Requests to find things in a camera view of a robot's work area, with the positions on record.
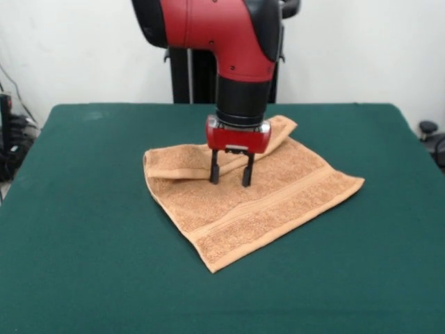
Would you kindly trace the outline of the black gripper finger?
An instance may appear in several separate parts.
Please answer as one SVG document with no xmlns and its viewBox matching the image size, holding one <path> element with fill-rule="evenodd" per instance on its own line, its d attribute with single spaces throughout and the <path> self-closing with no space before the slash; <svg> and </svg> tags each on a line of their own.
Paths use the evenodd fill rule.
<svg viewBox="0 0 445 334">
<path fill-rule="evenodd" d="M 217 184 L 219 182 L 220 167 L 218 165 L 218 150 L 212 150 L 211 153 L 211 170 L 209 181 L 212 184 Z"/>
<path fill-rule="evenodd" d="M 252 179 L 254 153 L 246 153 L 245 155 L 248 157 L 248 163 L 243 170 L 242 185 L 243 187 L 249 187 L 251 185 L 251 179 Z"/>
</svg>

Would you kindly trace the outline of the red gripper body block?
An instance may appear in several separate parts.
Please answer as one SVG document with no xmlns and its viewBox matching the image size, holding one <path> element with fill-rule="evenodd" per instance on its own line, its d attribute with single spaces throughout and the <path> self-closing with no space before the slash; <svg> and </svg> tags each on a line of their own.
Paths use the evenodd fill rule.
<svg viewBox="0 0 445 334">
<path fill-rule="evenodd" d="M 266 151 L 271 137 L 271 123 L 263 121 L 258 127 L 230 127 L 216 116 L 206 121 L 207 145 L 212 150 L 235 150 L 253 154 Z"/>
</svg>

